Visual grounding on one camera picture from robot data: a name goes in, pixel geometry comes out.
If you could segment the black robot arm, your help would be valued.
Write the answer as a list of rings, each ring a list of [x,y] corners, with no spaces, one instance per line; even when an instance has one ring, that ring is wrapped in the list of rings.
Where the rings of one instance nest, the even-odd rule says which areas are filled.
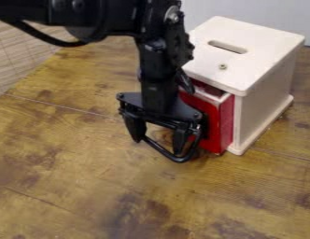
[[[135,142],[173,162],[191,159],[203,114],[179,97],[195,88],[183,66],[195,46],[184,31],[181,0],[0,0],[0,21],[51,45],[75,48],[108,36],[133,38],[139,92],[121,92],[119,113]]]

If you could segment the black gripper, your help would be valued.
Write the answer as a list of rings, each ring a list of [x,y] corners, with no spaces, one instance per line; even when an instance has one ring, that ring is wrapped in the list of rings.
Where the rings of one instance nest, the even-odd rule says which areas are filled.
[[[189,125],[195,128],[201,126],[203,114],[188,106],[179,97],[179,87],[189,94],[195,93],[195,87],[183,69],[167,80],[141,80],[140,92],[120,92],[116,99],[120,102],[119,112],[123,116],[125,128],[132,140],[139,143],[145,136],[145,124],[148,122],[160,126],[177,127]],[[177,157],[185,156],[193,148],[188,143],[192,130],[179,127],[172,135],[172,151]]]

